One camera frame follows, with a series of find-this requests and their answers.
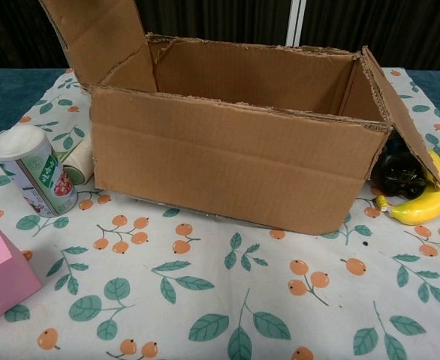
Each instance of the cardboard flap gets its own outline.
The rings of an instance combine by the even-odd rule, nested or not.
[[[65,55],[85,87],[136,53],[149,53],[134,0],[41,0]],[[152,62],[146,66],[153,77]]]
[[[367,46],[362,48],[361,60],[364,68],[367,68],[370,76],[375,80],[377,86],[379,86],[376,91],[385,105],[384,110],[387,113],[388,118],[390,118],[390,120],[393,122],[393,126],[398,131],[399,135],[404,139],[410,152],[440,184],[440,176],[437,168],[433,164],[432,158],[427,152],[425,143],[415,128],[414,122],[408,114],[407,108],[385,77],[383,70]]]

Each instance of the yellow banana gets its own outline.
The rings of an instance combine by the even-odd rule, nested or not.
[[[440,175],[440,157],[429,151],[433,163]],[[383,195],[376,200],[379,209],[407,225],[419,225],[440,215],[440,189],[435,186],[432,176],[427,176],[429,182],[418,198],[390,207]]]

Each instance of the tablecloth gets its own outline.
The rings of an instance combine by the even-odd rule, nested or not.
[[[384,72],[440,155],[440,112]],[[89,96],[67,70],[20,122],[66,152]],[[41,218],[0,169],[0,229],[43,284],[0,317],[0,359],[440,359],[440,217],[404,226],[365,184],[339,231],[310,236],[77,189]]]

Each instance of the pink block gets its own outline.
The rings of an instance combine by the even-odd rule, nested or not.
[[[25,257],[0,231],[0,316],[40,288]]]

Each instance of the black object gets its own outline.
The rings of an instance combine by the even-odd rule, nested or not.
[[[400,137],[387,141],[371,179],[384,195],[407,199],[419,197],[427,184],[425,169]]]

